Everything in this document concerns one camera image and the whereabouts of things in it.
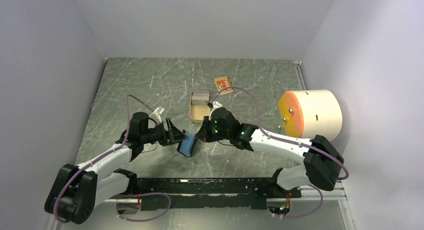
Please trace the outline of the grey credit card stack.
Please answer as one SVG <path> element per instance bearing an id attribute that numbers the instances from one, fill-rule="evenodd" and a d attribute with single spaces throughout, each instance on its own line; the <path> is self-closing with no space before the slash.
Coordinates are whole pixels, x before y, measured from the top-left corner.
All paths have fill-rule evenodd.
<path id="1" fill-rule="evenodd" d="M 191 105 L 203 106 L 207 105 L 211 100 L 211 91 L 207 88 L 195 88 L 191 93 Z"/>

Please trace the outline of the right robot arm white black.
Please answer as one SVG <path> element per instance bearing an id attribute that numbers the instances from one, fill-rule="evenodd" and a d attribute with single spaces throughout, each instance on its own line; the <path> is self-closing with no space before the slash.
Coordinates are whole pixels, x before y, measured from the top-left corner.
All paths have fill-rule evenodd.
<path id="1" fill-rule="evenodd" d="M 333 191 L 344 163 L 341 154 L 324 136 L 294 138 L 266 131 L 254 124 L 240 123 L 223 107 L 204 117 L 195 137 L 205 143 L 228 140 L 240 150 L 271 153 L 297 162 L 296 167 L 278 171 L 276 180 L 270 183 L 270 192 L 275 197 L 306 185 Z"/>

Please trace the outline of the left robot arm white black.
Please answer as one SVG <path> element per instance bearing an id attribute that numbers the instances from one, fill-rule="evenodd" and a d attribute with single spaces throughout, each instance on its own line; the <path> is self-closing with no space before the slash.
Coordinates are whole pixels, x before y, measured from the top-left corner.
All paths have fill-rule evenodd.
<path id="1" fill-rule="evenodd" d="M 136 112 L 127 120 L 127 128 L 108 150 L 79 165 L 63 165 L 44 204 L 44 211 L 61 223 L 82 224 L 94 208 L 117 195 L 132 198 L 140 193 L 137 175 L 121 169 L 140 155 L 145 144 L 162 146 L 188 139 L 169 118 L 156 121 L 145 112 Z"/>

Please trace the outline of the black card holder wallet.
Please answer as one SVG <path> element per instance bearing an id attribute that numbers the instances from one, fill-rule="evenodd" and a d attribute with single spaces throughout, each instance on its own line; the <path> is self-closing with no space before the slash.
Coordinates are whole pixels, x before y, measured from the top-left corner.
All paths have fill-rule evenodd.
<path id="1" fill-rule="evenodd" d="M 187 138 L 178 144 L 177 152 L 185 157 L 191 158 L 197 141 L 196 135 L 187 131 L 183 131 L 183 133 L 187 136 Z"/>

